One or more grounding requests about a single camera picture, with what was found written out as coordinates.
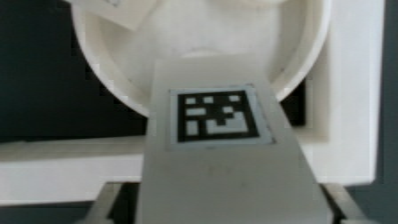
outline white curved object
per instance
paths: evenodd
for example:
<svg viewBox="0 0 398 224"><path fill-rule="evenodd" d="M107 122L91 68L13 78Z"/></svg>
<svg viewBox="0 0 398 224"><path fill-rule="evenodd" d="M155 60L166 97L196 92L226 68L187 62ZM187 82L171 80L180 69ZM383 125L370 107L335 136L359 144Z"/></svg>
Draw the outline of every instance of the white curved object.
<svg viewBox="0 0 398 224"><path fill-rule="evenodd" d="M162 16L162 13L168 13L168 7L178 7L169 3L169 1L166 2L162 2L164 5L159 5L153 17ZM306 77L319 57L329 30L331 0L288 1L267 10L267 15L262 18L269 19L269 24L264 24L267 27L262 35L269 39L258 40L258 43L265 43L265 45L258 46L253 44L253 46L246 47L251 45L251 42L246 42L242 47L239 45L240 39L237 39L232 46L224 46L221 49L210 50L221 51L228 54L244 52L253 53L253 51L256 51L255 53L262 55L260 62L264 63L271 77L278 99L283 100ZM178 13L180 11L182 16L185 16L184 7L182 10L180 8L175 8L175 12ZM180 57L189 52L184 52L182 49L180 52L171 52L173 50L168 49L157 54L153 52L162 51L162 49L159 50L159 48L148 44L152 43L150 41L139 42L139 37L136 38L139 35L144 36L143 39L146 40L148 38L164 38L157 35L150 36L150 31L146 31L146 29L150 29L146 28L146 25L152 25L153 21L144 22L141 30L134 33L75 6L73 22L84 54L100 80L125 104L143 115L148 116L152 72L144 69L141 69L144 72L137 72L137 70L141 67L153 68L155 60L159 59L157 57ZM228 40L219 40L217 42L217 38L212 40L216 42L214 45L210 45L228 45Z"/></svg>

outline black and white square marker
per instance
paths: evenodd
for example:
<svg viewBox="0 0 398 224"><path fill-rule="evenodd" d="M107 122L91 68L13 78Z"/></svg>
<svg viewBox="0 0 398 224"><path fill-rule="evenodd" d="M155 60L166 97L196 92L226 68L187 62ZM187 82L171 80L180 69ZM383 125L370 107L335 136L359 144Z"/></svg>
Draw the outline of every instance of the black and white square marker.
<svg viewBox="0 0 398 224"><path fill-rule="evenodd" d="M246 90L178 94L178 141L260 137Z"/></svg>

